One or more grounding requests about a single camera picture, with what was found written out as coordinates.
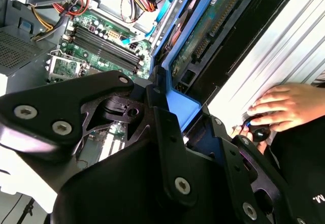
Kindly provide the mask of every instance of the blue plastic tab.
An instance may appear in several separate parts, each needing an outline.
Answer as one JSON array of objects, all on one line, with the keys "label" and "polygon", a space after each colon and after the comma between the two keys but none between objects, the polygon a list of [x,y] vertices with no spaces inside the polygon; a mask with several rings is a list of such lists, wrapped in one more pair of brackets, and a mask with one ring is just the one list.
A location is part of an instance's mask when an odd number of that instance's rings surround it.
[{"label": "blue plastic tab", "polygon": [[[176,17],[180,16],[181,11],[183,8],[185,8],[185,4],[188,0],[184,0],[184,5],[180,9],[179,13],[176,15]],[[167,101],[169,110],[176,114],[179,125],[182,131],[186,129],[186,127],[189,125],[189,123],[194,119],[194,117],[198,114],[198,112],[201,109],[201,105],[199,102],[191,99],[190,97],[182,94],[181,92],[175,90],[172,85],[172,75],[171,75],[171,65],[172,62],[177,57],[179,51],[185,44],[186,40],[188,39],[189,35],[193,31],[195,25],[199,21],[200,17],[205,12],[207,6],[210,4],[211,0],[201,0],[198,4],[197,8],[194,10],[191,18],[189,19],[186,27],[184,28],[182,34],[178,38],[175,46],[172,48],[172,50],[167,55],[166,59],[162,63],[162,66],[167,70]],[[155,56],[157,55],[158,51],[162,48],[163,43],[166,41],[168,34],[172,31],[172,26],[168,29],[167,34],[163,37],[159,47],[156,49],[155,54],[153,55],[152,61],[151,61],[151,71],[153,69],[153,61]]]}]

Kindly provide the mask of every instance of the capacitor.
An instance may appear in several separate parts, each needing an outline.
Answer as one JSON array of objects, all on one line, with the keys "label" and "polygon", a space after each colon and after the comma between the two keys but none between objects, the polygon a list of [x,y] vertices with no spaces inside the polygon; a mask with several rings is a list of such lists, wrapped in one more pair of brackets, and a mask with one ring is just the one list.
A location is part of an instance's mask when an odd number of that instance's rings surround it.
[{"label": "capacitor", "polygon": [[103,38],[105,34],[106,34],[106,30],[103,30],[103,31],[100,32],[99,36],[100,36],[101,38]]}]

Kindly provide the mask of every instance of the screw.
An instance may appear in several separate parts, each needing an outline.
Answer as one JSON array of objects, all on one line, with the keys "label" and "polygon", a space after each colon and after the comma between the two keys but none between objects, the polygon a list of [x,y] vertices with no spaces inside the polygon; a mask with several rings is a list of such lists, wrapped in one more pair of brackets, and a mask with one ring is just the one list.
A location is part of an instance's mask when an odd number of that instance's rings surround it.
[{"label": "screw", "polygon": [[182,178],[182,177],[178,177],[175,179],[175,187],[176,189],[181,192],[184,195],[189,194],[191,187],[188,183],[188,181],[186,181],[186,179]]},{"label": "screw", "polygon": [[32,106],[21,105],[14,109],[14,113],[21,119],[32,119],[37,116],[37,110]]},{"label": "screw", "polygon": [[222,125],[222,122],[218,118],[215,118],[214,120],[218,125]]},{"label": "screw", "polygon": [[128,83],[128,80],[127,80],[126,78],[123,78],[123,77],[120,77],[120,81],[121,81],[122,83]]},{"label": "screw", "polygon": [[306,224],[301,218],[297,218],[299,224]]},{"label": "screw", "polygon": [[160,93],[160,90],[158,88],[154,88],[153,90],[157,93]]},{"label": "screw", "polygon": [[60,135],[68,135],[72,132],[72,126],[66,121],[56,121],[53,123],[52,129],[55,133]]},{"label": "screw", "polygon": [[245,214],[251,218],[252,220],[256,220],[257,219],[257,213],[255,211],[255,209],[252,207],[251,204],[248,204],[247,202],[244,202],[243,204],[243,210],[245,212]]},{"label": "screw", "polygon": [[247,139],[243,138],[243,141],[246,145],[249,145],[249,141]]}]

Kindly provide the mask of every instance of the black sleeve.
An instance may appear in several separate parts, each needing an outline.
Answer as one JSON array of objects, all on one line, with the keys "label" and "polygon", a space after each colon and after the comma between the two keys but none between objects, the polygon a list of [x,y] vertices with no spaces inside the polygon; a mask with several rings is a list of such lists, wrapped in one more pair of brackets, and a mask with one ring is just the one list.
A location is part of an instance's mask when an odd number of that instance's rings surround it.
[{"label": "black sleeve", "polygon": [[325,223],[325,117],[278,133],[271,150],[289,186],[314,206]]}]

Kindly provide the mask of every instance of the mounting hole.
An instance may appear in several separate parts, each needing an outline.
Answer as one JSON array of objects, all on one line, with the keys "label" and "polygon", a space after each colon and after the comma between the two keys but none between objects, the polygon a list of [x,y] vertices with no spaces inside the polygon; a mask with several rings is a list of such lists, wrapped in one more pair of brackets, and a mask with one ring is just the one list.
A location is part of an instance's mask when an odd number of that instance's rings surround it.
[{"label": "mounting hole", "polygon": [[127,112],[128,116],[136,116],[139,113],[138,109],[132,108]]},{"label": "mounting hole", "polygon": [[211,152],[210,154],[208,154],[208,157],[215,159],[215,154],[213,152]]},{"label": "mounting hole", "polygon": [[176,138],[174,137],[174,136],[170,136],[170,139],[171,139],[171,141],[173,142],[173,143],[176,143]]},{"label": "mounting hole", "polygon": [[236,170],[237,172],[240,172],[240,168],[239,168],[239,166],[235,165],[234,167],[235,167],[235,170]]},{"label": "mounting hole", "polygon": [[128,80],[124,77],[119,77],[119,80],[122,82],[122,83],[128,83]]}]

